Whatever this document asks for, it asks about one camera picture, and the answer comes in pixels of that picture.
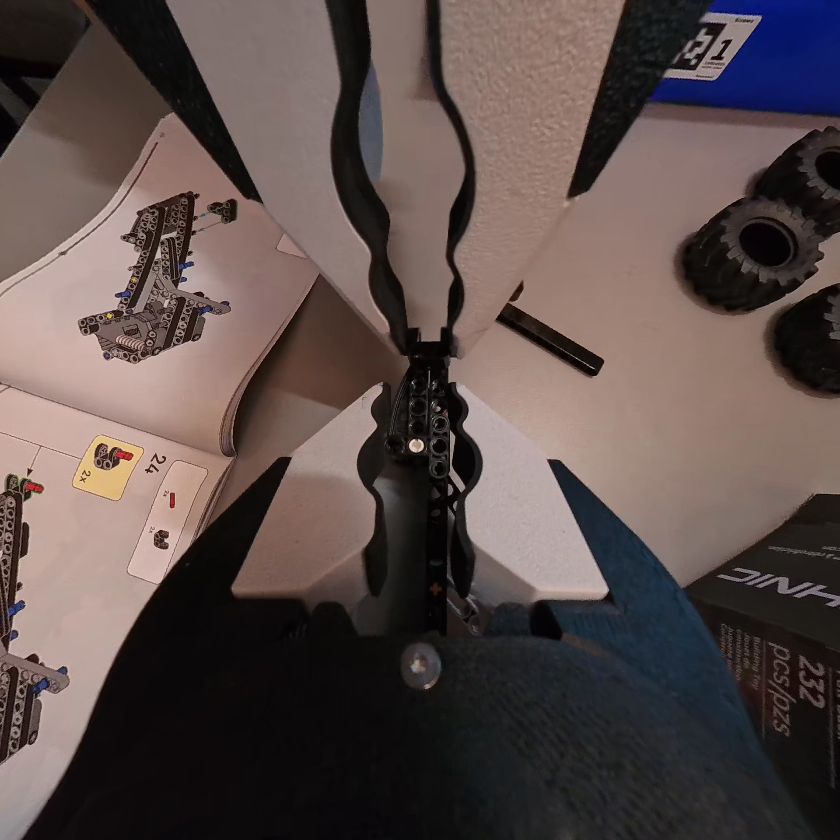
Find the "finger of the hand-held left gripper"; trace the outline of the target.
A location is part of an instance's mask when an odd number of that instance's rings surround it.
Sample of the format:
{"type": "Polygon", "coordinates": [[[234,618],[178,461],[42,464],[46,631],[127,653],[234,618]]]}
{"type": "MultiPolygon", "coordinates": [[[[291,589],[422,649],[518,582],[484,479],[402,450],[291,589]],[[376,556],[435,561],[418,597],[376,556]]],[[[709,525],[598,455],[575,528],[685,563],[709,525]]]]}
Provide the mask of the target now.
{"type": "Polygon", "coordinates": [[[465,167],[445,250],[456,358],[487,332],[565,213],[624,6],[427,2],[430,75],[465,167]]]}
{"type": "Polygon", "coordinates": [[[260,201],[342,298],[408,355],[389,213],[365,169],[365,2],[168,2],[260,201]]]}

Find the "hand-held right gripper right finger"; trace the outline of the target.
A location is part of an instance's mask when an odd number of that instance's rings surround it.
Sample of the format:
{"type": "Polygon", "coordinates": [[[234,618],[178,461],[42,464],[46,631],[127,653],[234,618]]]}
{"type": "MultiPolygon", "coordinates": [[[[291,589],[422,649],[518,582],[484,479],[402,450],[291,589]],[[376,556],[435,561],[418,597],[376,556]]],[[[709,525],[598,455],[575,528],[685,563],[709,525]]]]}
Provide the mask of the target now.
{"type": "Polygon", "coordinates": [[[463,385],[452,387],[451,579],[479,604],[599,602],[607,582],[548,456],[463,385]]]}

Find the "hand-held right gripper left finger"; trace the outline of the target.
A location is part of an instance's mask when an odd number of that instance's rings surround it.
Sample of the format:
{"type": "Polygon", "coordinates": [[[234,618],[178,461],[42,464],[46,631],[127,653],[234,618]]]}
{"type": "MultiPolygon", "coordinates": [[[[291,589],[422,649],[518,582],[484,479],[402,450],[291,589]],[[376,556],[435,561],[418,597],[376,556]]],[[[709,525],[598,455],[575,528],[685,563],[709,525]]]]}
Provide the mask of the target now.
{"type": "Polygon", "coordinates": [[[374,385],[297,447],[234,583],[241,599],[335,602],[360,632],[386,632],[388,544],[375,482],[391,387],[374,385]]]}

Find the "black toy car chassis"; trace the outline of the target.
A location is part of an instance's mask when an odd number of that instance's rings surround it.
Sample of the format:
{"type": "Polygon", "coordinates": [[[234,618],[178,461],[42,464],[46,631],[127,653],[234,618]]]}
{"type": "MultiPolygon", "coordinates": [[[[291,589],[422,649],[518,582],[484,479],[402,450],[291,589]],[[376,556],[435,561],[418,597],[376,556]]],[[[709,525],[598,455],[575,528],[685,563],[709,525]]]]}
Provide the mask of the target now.
{"type": "Polygon", "coordinates": [[[469,622],[476,548],[467,528],[466,503],[477,487],[482,456],[466,431],[466,397],[449,380],[454,353],[451,329],[425,341],[407,333],[408,366],[397,391],[385,450],[425,476],[423,630],[446,636],[450,618],[469,622]]]}

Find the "light grey desk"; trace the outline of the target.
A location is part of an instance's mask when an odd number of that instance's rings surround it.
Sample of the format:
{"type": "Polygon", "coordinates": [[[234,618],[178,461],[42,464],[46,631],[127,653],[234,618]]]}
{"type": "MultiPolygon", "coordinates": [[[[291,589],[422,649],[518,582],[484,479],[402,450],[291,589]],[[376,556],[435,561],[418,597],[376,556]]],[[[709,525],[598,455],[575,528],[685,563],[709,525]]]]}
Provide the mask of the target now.
{"type": "MultiPolygon", "coordinates": [[[[167,113],[98,24],[2,156],[2,279],[91,220],[167,113]]],[[[595,378],[494,325],[455,379],[563,461],[678,583],[838,493],[838,398],[772,361],[779,307],[838,281],[838,237],[773,308],[702,307],[676,276],[681,243],[816,121],[651,104],[526,275],[518,305],[605,360],[595,378]]],[[[400,361],[324,280],[255,375],[236,422],[229,506],[400,361]]]]}

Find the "black plastic bar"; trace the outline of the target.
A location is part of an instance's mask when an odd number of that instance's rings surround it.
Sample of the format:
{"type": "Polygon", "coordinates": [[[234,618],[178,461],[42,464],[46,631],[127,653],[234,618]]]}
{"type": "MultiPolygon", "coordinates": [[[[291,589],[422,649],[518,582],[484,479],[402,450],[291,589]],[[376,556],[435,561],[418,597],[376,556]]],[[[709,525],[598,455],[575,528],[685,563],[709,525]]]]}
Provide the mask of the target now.
{"type": "Polygon", "coordinates": [[[604,360],[601,356],[511,303],[505,305],[496,322],[586,376],[595,377],[602,370],[604,360]]]}

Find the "open instruction booklet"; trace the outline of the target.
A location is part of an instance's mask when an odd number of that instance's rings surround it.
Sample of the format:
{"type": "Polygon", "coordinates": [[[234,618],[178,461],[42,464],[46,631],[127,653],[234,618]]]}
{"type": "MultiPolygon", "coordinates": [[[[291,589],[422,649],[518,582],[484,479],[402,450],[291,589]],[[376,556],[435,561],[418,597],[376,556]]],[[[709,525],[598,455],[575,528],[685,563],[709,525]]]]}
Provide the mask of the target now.
{"type": "Polygon", "coordinates": [[[317,275],[175,116],[2,282],[2,792],[49,784],[203,529],[245,389],[317,275]]]}

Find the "black toy tyre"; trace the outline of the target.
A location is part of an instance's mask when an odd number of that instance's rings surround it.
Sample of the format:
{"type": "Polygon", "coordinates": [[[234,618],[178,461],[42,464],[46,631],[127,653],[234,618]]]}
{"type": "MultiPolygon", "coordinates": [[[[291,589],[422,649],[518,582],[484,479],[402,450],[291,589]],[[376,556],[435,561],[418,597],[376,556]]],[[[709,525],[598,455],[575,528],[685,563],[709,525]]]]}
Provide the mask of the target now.
{"type": "Polygon", "coordinates": [[[794,207],[742,198],[701,226],[682,250],[686,283],[705,303],[750,312],[786,297],[824,258],[823,237],[794,207]]]}
{"type": "Polygon", "coordinates": [[[784,310],[773,326],[773,349],[793,380],[813,392],[839,395],[839,284],[784,310]]]}
{"type": "Polygon", "coordinates": [[[839,232],[839,129],[814,130],[793,143],[753,188],[810,219],[822,237],[839,232]]]}

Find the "blue bin with white label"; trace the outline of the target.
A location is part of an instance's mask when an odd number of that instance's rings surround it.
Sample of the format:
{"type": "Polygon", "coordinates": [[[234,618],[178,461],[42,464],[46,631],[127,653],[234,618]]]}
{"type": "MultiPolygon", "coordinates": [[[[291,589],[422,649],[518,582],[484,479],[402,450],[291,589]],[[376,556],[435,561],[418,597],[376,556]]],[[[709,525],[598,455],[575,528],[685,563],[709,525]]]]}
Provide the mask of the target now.
{"type": "Polygon", "coordinates": [[[839,2],[711,2],[651,100],[838,116],[839,2]]]}

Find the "black toy set box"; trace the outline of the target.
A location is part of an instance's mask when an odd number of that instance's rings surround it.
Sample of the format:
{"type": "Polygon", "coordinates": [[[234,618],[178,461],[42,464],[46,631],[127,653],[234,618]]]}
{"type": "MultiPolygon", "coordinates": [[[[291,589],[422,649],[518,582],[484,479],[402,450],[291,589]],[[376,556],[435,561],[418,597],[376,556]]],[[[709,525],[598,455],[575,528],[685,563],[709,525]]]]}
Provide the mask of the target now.
{"type": "Polygon", "coordinates": [[[839,496],[812,496],[686,594],[795,802],[839,838],[839,496]]]}

